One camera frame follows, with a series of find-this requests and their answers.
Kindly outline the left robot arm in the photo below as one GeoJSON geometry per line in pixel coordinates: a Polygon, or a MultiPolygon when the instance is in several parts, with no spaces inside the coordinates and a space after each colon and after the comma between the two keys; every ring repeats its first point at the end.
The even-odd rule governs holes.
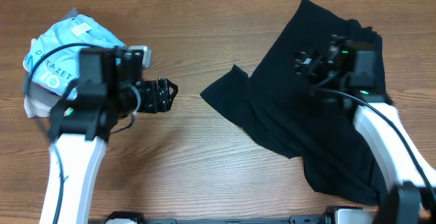
{"type": "Polygon", "coordinates": [[[78,78],[50,111],[50,167],[40,223],[88,223],[113,127],[136,113],[169,111],[178,93],[167,78],[143,80],[152,62],[148,46],[81,47],[78,78]]]}

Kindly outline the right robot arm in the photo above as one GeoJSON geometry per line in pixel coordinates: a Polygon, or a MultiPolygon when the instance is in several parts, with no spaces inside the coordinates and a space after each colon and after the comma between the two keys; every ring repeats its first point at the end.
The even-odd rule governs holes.
{"type": "Polygon", "coordinates": [[[328,54],[296,53],[295,72],[323,102],[352,112],[356,131],[369,145],[388,196],[377,211],[329,206],[318,223],[434,223],[435,169],[403,127],[387,92],[376,83],[373,44],[333,35],[328,54]]]}

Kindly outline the black t-shirt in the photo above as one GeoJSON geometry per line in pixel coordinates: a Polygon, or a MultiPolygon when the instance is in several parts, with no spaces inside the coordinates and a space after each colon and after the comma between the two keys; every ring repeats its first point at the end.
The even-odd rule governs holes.
{"type": "Polygon", "coordinates": [[[328,54],[333,35],[372,44],[382,52],[382,37],[372,28],[302,0],[251,75],[233,66],[201,96],[260,146],[289,158],[302,157],[314,191],[378,206],[388,193],[384,177],[351,116],[312,96],[307,81],[294,71],[297,52],[328,54]]]}

